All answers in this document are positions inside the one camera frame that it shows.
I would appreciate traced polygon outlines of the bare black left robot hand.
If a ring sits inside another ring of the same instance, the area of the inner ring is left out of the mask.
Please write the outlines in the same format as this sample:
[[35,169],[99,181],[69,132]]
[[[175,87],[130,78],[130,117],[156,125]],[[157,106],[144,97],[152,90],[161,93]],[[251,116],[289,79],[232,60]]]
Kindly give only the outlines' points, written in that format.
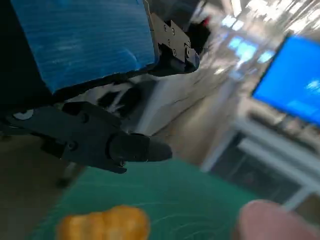
[[192,73],[199,63],[187,34],[146,0],[3,0],[0,132],[48,139],[51,154],[117,174],[126,162],[168,160],[169,145],[72,98],[143,74]]

